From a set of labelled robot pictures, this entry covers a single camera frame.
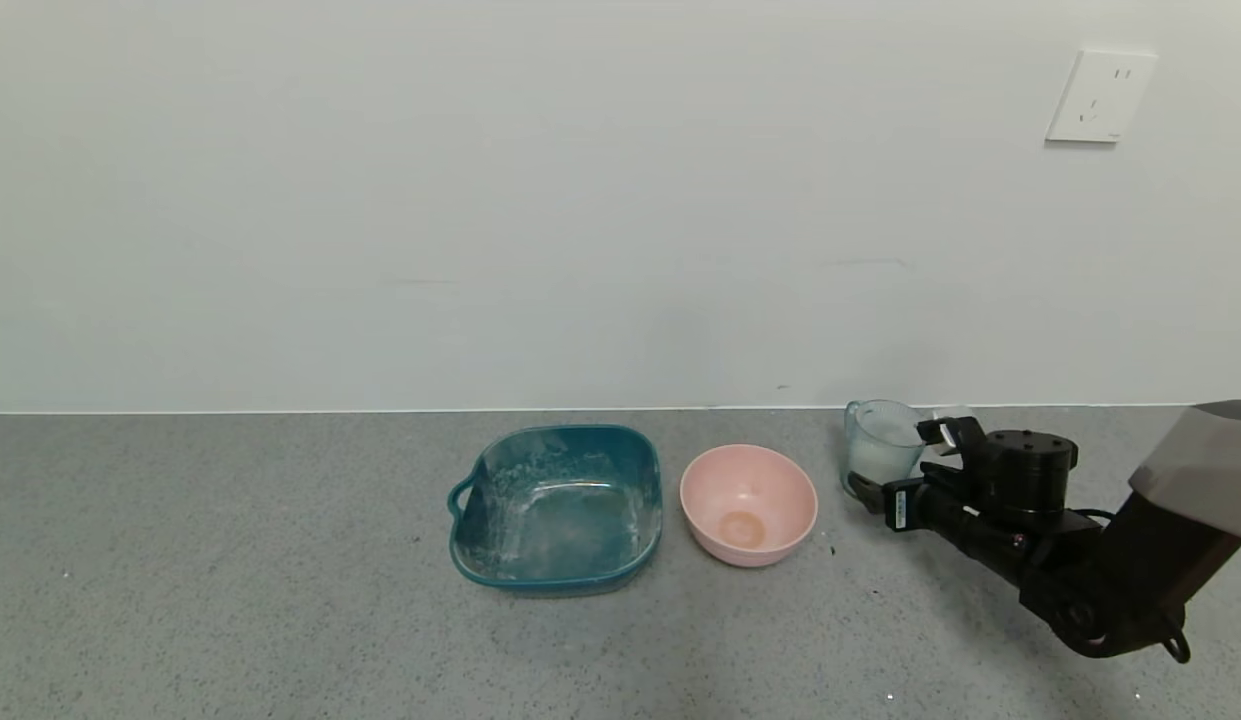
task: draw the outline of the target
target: electrical outlet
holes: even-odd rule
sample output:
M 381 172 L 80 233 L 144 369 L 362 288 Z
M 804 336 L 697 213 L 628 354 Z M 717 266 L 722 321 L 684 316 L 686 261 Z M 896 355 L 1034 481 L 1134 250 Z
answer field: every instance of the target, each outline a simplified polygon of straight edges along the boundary
M 1158 65 L 1158 55 L 1081 51 L 1046 138 L 1122 140 L 1154 76 L 1154 65 Z

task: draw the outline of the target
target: clear plastic pitcher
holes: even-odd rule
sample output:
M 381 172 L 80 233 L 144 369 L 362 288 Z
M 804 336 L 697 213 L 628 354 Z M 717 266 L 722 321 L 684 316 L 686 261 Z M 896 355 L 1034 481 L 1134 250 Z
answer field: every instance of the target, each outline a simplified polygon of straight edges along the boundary
M 848 427 L 848 468 L 841 478 L 845 492 L 853 492 L 849 473 L 875 483 L 908 478 L 922 457 L 923 442 L 917 431 L 922 420 L 927 420 L 927 413 L 894 400 L 848 405 L 843 416 Z

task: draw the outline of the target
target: stain in bowl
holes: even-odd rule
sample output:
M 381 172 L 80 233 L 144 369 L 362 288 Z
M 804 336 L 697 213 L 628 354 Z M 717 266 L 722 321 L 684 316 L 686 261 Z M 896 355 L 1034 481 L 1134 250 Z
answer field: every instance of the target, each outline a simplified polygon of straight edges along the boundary
M 762 520 L 752 511 L 741 510 L 728 511 L 728 514 L 724 515 L 720 524 L 717 524 L 717 533 L 726 542 L 733 544 L 736 547 L 747 547 L 748 550 L 761 546 L 763 539 L 767 538 L 767 530 Z

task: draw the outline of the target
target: plastic container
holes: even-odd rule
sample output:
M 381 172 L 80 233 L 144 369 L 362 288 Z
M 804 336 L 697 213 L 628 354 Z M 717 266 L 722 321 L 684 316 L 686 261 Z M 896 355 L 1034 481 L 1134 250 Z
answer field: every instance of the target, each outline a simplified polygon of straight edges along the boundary
M 850 402 L 843 415 L 848 427 L 848 468 L 840 473 L 843 489 L 856 497 L 850 473 L 879 484 L 908 478 L 925 447 L 917 431 L 922 420 L 927 420 L 927 413 L 894 400 Z
M 611 592 L 660 542 L 660 462 L 620 425 L 520 430 L 482 452 L 447 506 L 450 560 L 473 582 L 541 597 Z

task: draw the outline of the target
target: white wall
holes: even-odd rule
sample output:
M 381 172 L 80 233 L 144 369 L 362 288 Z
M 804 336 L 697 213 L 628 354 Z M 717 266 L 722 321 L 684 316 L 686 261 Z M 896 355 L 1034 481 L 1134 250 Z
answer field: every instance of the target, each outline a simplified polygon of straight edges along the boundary
M 1241 396 L 1241 0 L 0 2 L 0 411 L 867 396 Z

